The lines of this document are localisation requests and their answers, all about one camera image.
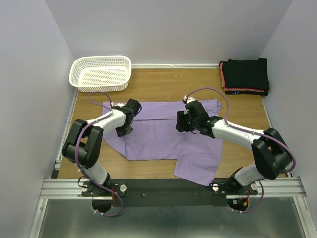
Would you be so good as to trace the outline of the purple t-shirt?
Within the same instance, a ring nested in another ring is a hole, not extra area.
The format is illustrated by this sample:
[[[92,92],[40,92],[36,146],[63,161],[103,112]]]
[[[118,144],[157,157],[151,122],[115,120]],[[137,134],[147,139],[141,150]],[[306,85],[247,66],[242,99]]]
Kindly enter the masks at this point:
[[[177,112],[182,102],[142,102],[134,118],[133,131],[119,137],[115,130],[103,136],[105,142],[127,160],[176,159],[174,175],[204,186],[210,185],[221,160],[221,139],[178,132]]]

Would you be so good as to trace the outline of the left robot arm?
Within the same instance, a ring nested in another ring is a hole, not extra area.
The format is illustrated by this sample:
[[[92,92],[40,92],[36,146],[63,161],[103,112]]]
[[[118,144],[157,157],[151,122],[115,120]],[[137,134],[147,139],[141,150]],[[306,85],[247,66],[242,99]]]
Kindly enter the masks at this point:
[[[118,137],[130,134],[133,119],[141,109],[141,104],[134,99],[126,104],[112,104],[110,111],[100,117],[88,121],[77,119],[68,133],[62,155],[77,165],[99,196],[114,193],[110,174],[98,162],[103,136],[111,131]]]

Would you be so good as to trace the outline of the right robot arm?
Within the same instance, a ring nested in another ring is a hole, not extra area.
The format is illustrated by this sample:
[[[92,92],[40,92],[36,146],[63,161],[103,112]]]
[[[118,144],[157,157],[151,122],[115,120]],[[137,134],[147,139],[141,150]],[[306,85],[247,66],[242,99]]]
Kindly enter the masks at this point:
[[[223,185],[217,185],[227,194],[239,194],[263,179],[274,180],[287,171],[289,164],[294,164],[294,157],[276,129],[253,130],[219,116],[209,116],[194,98],[186,100],[185,109],[177,112],[176,129],[179,132],[196,130],[201,135],[231,141],[252,152],[254,163],[239,168]]]

